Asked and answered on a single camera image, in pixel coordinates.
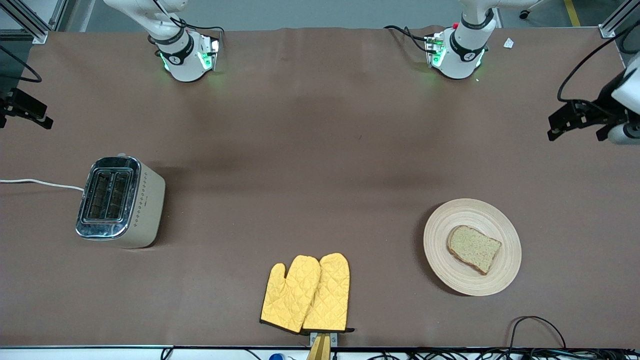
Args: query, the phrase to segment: table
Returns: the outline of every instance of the table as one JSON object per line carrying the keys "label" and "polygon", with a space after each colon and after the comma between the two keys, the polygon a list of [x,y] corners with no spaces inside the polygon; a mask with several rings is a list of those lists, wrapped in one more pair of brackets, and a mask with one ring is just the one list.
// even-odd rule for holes
{"label": "table", "polygon": [[[166,180],[157,243],[98,246],[74,232],[79,192],[0,186],[1,344],[307,344],[259,324],[269,269],[341,252],[356,328],[341,345],[501,346],[539,315],[570,347],[637,346],[639,149],[595,128],[546,135],[597,29],[498,29],[461,81],[398,33],[281,29],[228,33],[221,72],[178,83],[145,37],[34,47],[44,82],[21,88],[54,127],[9,120],[0,168],[82,186],[98,158],[135,156]],[[594,98],[621,69],[606,47],[566,95]],[[520,273],[496,295],[461,296],[426,261],[428,216],[463,197],[520,235]],[[515,345],[558,340],[525,322]]]}

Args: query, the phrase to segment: yellow oven mitt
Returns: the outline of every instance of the yellow oven mitt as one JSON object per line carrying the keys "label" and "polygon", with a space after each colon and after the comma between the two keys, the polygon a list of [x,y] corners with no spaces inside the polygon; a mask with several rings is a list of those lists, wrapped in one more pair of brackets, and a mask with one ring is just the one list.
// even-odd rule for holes
{"label": "yellow oven mitt", "polygon": [[274,265],[264,294],[260,322],[300,332],[319,281],[320,264],[311,256],[296,256],[286,277],[284,264]]}
{"label": "yellow oven mitt", "polygon": [[345,331],[349,302],[349,263],[339,253],[320,260],[320,283],[303,324],[310,331]]}

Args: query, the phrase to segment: toaster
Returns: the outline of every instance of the toaster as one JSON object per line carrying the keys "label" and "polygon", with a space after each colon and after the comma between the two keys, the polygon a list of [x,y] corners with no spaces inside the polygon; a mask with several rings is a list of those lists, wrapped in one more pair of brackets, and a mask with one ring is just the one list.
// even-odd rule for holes
{"label": "toaster", "polygon": [[164,179],[136,158],[102,158],[87,177],[76,232],[119,247],[147,247],[156,238],[164,188]]}

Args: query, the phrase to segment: black strap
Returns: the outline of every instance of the black strap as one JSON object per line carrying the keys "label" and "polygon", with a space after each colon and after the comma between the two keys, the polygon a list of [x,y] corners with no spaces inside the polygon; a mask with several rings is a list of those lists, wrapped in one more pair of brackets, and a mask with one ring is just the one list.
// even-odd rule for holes
{"label": "black strap", "polygon": [[486,16],[486,17],[484,18],[484,21],[482,21],[481,24],[472,24],[470,22],[467,22],[467,21],[465,21],[465,17],[462,17],[462,19],[460,19],[460,24],[462,24],[462,26],[464,26],[467,29],[480,30],[483,27],[489,25],[491,20],[493,20],[493,10],[491,10],[491,9],[487,10],[486,13],[484,14],[484,16]]}
{"label": "black strap", "polygon": [[467,49],[456,41],[455,30],[451,33],[451,37],[449,37],[449,43],[451,43],[451,49],[454,51],[454,53],[458,54],[458,56],[460,56],[460,60],[464,61],[465,63],[474,61],[474,59],[477,58],[477,56],[480,55],[480,53],[484,50],[484,46],[486,45],[485,43],[479,49],[475,50]]}
{"label": "black strap", "polygon": [[152,39],[154,39],[157,45],[171,45],[174,42],[180,40],[180,38],[182,37],[182,34],[184,34],[184,28],[180,28],[180,31],[177,34],[175,34],[175,36],[168,38],[166,40],[158,40],[154,37],[152,37]]}
{"label": "black strap", "polygon": [[631,124],[625,124],[622,127],[622,132],[627,136],[627,138],[640,139],[640,136],[638,134],[632,134],[630,130],[634,130],[634,127]]}
{"label": "black strap", "polygon": [[191,37],[191,35],[189,35],[189,42],[187,43],[187,46],[185,46],[182,50],[173,54],[166,53],[164,51],[161,51],[160,53],[172,65],[182,65],[184,63],[184,59],[186,59],[187,56],[189,56],[189,54],[191,54],[191,52],[193,51],[193,44],[193,38]]}

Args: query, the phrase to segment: plate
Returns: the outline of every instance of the plate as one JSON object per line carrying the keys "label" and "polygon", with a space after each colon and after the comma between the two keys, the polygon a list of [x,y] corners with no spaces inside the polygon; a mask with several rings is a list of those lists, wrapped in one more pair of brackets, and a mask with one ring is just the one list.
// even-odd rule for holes
{"label": "plate", "polygon": [[[487,275],[456,259],[447,249],[451,231],[467,225],[502,243]],[[452,289],[473,296],[498,293],[515,279],[522,249],[516,229],[497,208],[474,199],[457,199],[442,204],[424,227],[424,253],[433,272]]]}

